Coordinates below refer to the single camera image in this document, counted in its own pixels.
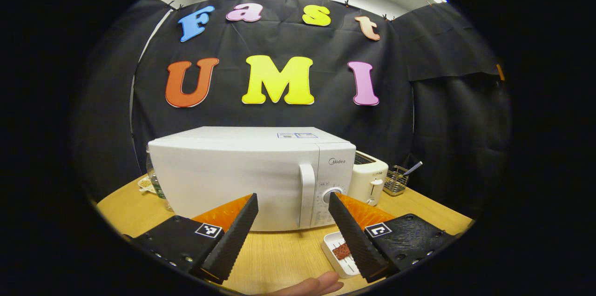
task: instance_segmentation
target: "letter m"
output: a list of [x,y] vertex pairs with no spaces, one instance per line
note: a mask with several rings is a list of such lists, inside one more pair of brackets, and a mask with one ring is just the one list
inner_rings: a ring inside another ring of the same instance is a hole
[[312,60],[301,56],[294,56],[279,72],[277,67],[269,56],[253,55],[246,58],[246,62],[251,65],[251,77],[249,79],[249,90],[242,96],[242,103],[262,104],[266,100],[261,92],[263,84],[271,101],[277,103],[285,87],[289,86],[289,91],[284,97],[288,104],[310,105],[315,102],[315,97],[311,95],[311,88],[308,81],[308,69],[312,65]]

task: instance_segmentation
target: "glass bottle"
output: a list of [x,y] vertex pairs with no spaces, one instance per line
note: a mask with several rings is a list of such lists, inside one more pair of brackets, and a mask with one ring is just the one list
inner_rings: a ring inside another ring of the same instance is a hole
[[157,180],[157,175],[155,174],[155,169],[153,169],[153,163],[151,162],[151,154],[149,154],[149,144],[145,146],[145,150],[147,151],[147,162],[145,165],[147,166],[147,176],[151,180],[151,184],[153,184],[153,188],[155,188],[155,193],[159,198],[163,199],[164,204],[166,206],[166,210],[172,211],[172,207],[166,199],[166,195],[164,195],[162,187],[159,185],[159,181]]

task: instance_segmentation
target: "microwave dial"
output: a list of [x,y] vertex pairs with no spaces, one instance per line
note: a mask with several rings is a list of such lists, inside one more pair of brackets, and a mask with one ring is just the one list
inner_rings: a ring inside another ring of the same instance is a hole
[[329,203],[329,196],[332,194],[332,192],[343,194],[343,190],[341,190],[341,188],[331,188],[330,190],[327,190],[323,193],[323,202]]

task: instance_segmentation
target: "white toaster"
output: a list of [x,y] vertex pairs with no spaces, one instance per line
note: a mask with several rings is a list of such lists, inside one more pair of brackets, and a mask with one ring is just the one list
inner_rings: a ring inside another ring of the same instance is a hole
[[356,150],[348,196],[373,207],[379,203],[389,165]]

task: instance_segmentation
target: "finger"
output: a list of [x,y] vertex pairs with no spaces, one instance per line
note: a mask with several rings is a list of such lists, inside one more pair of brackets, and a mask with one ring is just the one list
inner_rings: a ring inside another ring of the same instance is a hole
[[338,281],[338,279],[339,274],[337,274],[335,271],[328,271],[320,275],[319,277],[317,277],[317,280],[319,280],[319,282],[321,283],[317,292],[321,292],[333,286]]
[[309,277],[308,279],[284,289],[280,289],[260,296],[310,296],[317,293],[321,282],[318,279]]
[[322,296],[322,295],[330,294],[332,292],[335,292],[335,291],[341,289],[342,287],[343,287],[343,283],[336,282],[332,286],[330,286],[329,288],[326,288],[325,290],[319,292],[317,294],[317,296]]

